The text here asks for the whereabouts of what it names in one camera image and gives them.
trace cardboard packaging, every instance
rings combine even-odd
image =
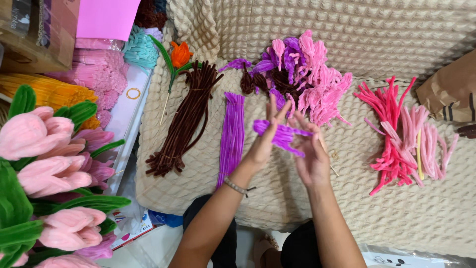
[[[0,72],[42,73],[71,69],[79,0],[43,0],[42,3],[42,8],[38,0],[31,4],[30,28],[25,38],[0,29],[0,42],[5,48]]]
[[[436,120],[474,122],[476,50],[438,70],[416,94]]]

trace bracelet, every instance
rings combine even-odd
[[[253,190],[253,189],[256,189],[256,187],[253,187],[253,188],[250,188],[250,189],[243,189],[241,187],[239,187],[238,185],[232,183],[228,177],[225,177],[225,183],[228,184],[228,186],[230,186],[233,190],[239,192],[240,194],[242,195],[245,195],[246,198],[248,198],[248,193]]]

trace textured fabric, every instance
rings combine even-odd
[[[431,75],[476,40],[474,0],[168,0],[167,15],[204,59],[253,61],[311,29],[331,67],[373,78]]]

